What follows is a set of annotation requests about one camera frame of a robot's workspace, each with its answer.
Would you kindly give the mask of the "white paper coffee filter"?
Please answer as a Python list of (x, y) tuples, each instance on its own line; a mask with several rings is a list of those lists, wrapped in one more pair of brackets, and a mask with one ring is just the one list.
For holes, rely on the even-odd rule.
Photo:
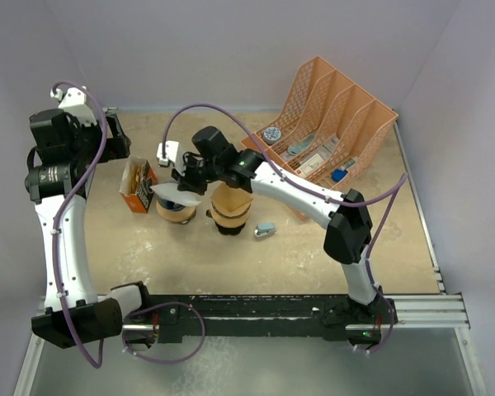
[(179, 191), (175, 182), (164, 182), (151, 186), (152, 191), (161, 199), (169, 200), (179, 205), (192, 207), (198, 206), (201, 199), (191, 191)]

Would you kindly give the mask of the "blue ribbed dripper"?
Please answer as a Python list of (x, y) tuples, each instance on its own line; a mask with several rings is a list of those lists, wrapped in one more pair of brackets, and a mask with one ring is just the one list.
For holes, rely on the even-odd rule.
[(184, 205), (163, 198), (158, 198), (158, 205), (160, 208), (171, 212), (178, 212), (186, 208)]

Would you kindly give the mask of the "orange coffee filter bag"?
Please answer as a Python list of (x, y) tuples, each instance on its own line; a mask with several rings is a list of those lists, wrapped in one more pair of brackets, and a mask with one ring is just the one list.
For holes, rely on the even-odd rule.
[(153, 201), (152, 186), (158, 183), (149, 161), (129, 156), (120, 183), (119, 193), (133, 213), (146, 214)]

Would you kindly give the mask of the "brown paper coffee filter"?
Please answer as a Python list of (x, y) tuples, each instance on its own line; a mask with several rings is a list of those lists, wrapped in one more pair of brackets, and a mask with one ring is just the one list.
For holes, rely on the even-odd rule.
[(234, 189), (222, 183), (214, 190), (210, 201), (212, 210), (218, 216), (233, 218), (249, 210), (253, 198), (242, 189)]

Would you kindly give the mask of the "wooden ring dripper stand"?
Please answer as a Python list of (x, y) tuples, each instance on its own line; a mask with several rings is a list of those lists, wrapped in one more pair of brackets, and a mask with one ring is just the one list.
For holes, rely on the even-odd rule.
[(244, 226), (247, 223), (251, 214), (251, 206), (247, 206), (243, 210), (237, 210), (235, 213), (222, 213), (212, 206), (207, 215), (215, 222), (218, 226), (226, 229), (235, 229)]

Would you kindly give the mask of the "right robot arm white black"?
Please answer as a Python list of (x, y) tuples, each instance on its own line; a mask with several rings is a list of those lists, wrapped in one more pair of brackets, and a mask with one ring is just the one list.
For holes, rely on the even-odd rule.
[(192, 138), (194, 153), (177, 149), (172, 172), (180, 191), (204, 195), (212, 182), (223, 182), (284, 203), (326, 230), (323, 250), (342, 264), (348, 286), (351, 316), (368, 323), (380, 312), (377, 286), (365, 264), (372, 221), (362, 205), (363, 195), (331, 191), (298, 177), (251, 148), (238, 151), (214, 126)]

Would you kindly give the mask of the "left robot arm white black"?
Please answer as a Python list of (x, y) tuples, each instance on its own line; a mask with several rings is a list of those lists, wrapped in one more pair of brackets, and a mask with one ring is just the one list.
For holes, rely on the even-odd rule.
[(33, 333), (67, 349), (122, 332), (126, 317), (145, 323), (153, 303), (143, 282), (111, 289), (101, 298), (87, 262), (85, 211), (94, 158), (127, 158), (130, 139), (115, 114), (105, 121), (80, 120), (70, 111), (49, 109), (30, 117), (35, 147), (27, 158), (25, 187), (35, 205), (46, 262), (44, 313), (31, 320)]

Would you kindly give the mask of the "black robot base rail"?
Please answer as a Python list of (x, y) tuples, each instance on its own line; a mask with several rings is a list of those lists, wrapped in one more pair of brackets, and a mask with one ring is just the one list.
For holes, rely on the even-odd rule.
[(148, 313), (124, 320), (128, 331), (156, 332), (159, 343), (184, 337), (319, 337), (375, 344), (380, 326), (398, 321), (392, 299), (368, 305), (346, 295), (151, 295)]

